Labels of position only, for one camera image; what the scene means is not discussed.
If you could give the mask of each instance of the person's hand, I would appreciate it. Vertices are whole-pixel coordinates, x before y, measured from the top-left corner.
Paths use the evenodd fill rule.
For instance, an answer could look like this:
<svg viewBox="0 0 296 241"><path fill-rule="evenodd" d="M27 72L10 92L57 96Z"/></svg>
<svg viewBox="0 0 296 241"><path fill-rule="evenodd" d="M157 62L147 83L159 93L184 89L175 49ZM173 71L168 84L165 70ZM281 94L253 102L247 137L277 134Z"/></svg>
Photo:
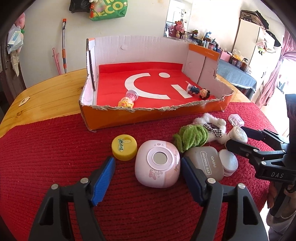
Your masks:
<svg viewBox="0 0 296 241"><path fill-rule="evenodd" d="M288 185L288 190L292 189L294 185ZM283 213L294 213L296 210L296 192L288 193L287 190L284 191L284 193L289 196L291 199L288 203L287 208L285 208L285 211ZM274 206L274 198L278 195L277 190L274 186L274 182L270 182L269 188L268 188L268 197L267 197L267 207L272 208Z"/></svg>

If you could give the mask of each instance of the wooden table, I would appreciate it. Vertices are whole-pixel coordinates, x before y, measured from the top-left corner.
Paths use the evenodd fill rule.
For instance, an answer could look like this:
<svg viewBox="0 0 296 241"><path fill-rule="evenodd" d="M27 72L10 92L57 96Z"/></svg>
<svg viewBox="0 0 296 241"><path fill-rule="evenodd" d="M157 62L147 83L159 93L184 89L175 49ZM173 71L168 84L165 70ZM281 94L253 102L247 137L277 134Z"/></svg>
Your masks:
<svg viewBox="0 0 296 241"><path fill-rule="evenodd" d="M0 124L0 137L11 128L61 116L80 113L78 99L87 77L86 69L63 74L23 91L13 102ZM217 75L217 78L234 90L232 102L250 102L236 87ZM19 107L26 97L31 98Z"/></svg>

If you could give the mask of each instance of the blue gripper pad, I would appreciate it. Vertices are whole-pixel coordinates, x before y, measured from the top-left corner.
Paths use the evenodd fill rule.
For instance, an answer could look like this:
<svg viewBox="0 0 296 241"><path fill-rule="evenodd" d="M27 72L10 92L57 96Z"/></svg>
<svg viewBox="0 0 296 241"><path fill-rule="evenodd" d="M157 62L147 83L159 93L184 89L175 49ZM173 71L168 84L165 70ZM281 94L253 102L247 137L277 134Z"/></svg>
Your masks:
<svg viewBox="0 0 296 241"><path fill-rule="evenodd" d="M102 170L98 180L93 186L91 202L94 206L97 206L99 202L103 201L105 193L115 172L115 159L111 157L109 160L107 160L107 162L108 163Z"/></svg>
<svg viewBox="0 0 296 241"><path fill-rule="evenodd" d="M197 202L200 206L203 206L205 203L205 199L202 195L202 185L196 178L194 171L192 170L191 166L185 158L181 159L181 171L183 177L185 178L186 184L191 192L193 200Z"/></svg>

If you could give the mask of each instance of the white smiley logo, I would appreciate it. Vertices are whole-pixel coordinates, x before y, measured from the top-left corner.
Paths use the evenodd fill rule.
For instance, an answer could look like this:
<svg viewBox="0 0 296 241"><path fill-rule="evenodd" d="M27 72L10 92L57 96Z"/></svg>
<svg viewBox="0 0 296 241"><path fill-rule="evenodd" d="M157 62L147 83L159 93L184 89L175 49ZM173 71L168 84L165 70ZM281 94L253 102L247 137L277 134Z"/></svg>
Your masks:
<svg viewBox="0 0 296 241"><path fill-rule="evenodd" d="M168 73L159 73L158 74L162 78L169 78L170 75ZM167 95L159 95L159 94L153 94L149 92L145 92L143 90L138 89L135 86L135 81L141 77L150 77L151 75L149 73L142 73L142 74L135 74L131 77L128 77L124 83L124 86L127 90L135 90L137 91L138 95L144 98L150 98L150 99L163 99L163 100L170 100L170 97ZM179 92L181 96L183 96L185 99L192 98L191 95L189 95L180 85L171 85L175 90Z"/></svg>

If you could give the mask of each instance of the pink curtain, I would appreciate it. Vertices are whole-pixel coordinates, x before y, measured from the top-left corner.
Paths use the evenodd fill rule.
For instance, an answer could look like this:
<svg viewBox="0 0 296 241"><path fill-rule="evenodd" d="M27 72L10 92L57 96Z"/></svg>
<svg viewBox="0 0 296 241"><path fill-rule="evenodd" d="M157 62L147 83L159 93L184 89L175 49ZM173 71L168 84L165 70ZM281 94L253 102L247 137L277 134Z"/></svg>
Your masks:
<svg viewBox="0 0 296 241"><path fill-rule="evenodd" d="M258 105L259 108L261 108L263 105L267 105L270 98L274 94L274 90L278 83L279 70L284 59L296 61L296 42L287 30L285 31L281 57L276 65L276 68L271 73L268 82L264 85L261 95L256 100L256 105Z"/></svg>

